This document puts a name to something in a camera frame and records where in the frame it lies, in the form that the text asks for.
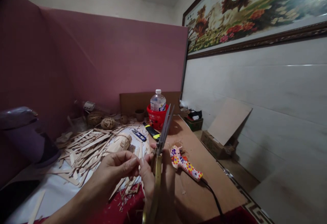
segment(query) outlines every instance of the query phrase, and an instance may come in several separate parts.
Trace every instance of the hand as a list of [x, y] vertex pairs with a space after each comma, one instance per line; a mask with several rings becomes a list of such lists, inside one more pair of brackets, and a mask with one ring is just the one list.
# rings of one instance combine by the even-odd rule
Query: hand
[[[156, 144], [151, 143], [150, 146], [154, 149]], [[140, 160], [140, 176], [144, 184], [145, 207], [147, 214], [150, 212], [155, 185], [155, 177], [149, 165], [152, 158], [153, 154], [150, 153]], [[167, 149], [164, 149], [162, 152], [161, 188], [155, 223], [180, 223], [174, 204], [175, 172], [176, 171], [171, 164], [170, 152]]]
[[129, 151], [110, 153], [103, 158], [99, 167], [78, 194], [83, 194], [87, 201], [94, 202], [100, 208], [100, 205], [108, 202], [122, 178], [132, 179], [139, 175], [138, 165], [138, 157]]
[[107, 155], [82, 189], [44, 223], [85, 223], [103, 210], [121, 178], [139, 175], [138, 165], [138, 157], [129, 151]]

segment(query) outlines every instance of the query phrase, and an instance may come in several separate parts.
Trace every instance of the flower painting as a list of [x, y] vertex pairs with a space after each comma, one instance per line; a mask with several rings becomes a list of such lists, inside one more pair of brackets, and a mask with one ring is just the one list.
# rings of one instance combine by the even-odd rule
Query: flower painting
[[[299, 38], [301, 31], [322, 34], [326, 23], [327, 0], [196, 0], [183, 15], [188, 59], [270, 44], [267, 36], [274, 43]], [[291, 36], [279, 35], [286, 32]]]

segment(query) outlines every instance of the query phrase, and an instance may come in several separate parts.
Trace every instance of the plastic bottle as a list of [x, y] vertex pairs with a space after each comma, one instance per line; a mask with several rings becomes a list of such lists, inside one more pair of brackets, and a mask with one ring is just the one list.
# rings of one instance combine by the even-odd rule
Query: plastic bottle
[[161, 112], [166, 110], [166, 98], [161, 94], [161, 90], [156, 90], [156, 94], [150, 100], [151, 110]]

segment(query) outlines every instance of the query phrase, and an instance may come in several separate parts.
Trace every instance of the red container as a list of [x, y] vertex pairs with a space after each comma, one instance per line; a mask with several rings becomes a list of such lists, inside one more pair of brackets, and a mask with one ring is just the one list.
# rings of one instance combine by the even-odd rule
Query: red container
[[166, 109], [162, 112], [156, 112], [151, 110], [151, 106], [148, 105], [147, 113], [149, 114], [150, 125], [157, 130], [161, 130], [167, 113], [168, 105], [166, 104]]

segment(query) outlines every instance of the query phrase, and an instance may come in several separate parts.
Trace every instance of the black cable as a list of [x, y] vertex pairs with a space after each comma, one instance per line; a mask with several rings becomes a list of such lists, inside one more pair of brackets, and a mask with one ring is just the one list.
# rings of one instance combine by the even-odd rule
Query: black cable
[[223, 214], [222, 210], [221, 210], [221, 207], [220, 207], [220, 204], [219, 204], [219, 201], [214, 193], [214, 191], [211, 189], [211, 187], [209, 186], [208, 182], [201, 178], [201, 181], [208, 187], [209, 191], [212, 193], [212, 195], [214, 196], [215, 198], [215, 202], [216, 202], [216, 205], [217, 205], [217, 208], [219, 210], [219, 214], [220, 214], [220, 218], [221, 218], [221, 221], [222, 223], [226, 223], [226, 218], [225, 218], [225, 215]]

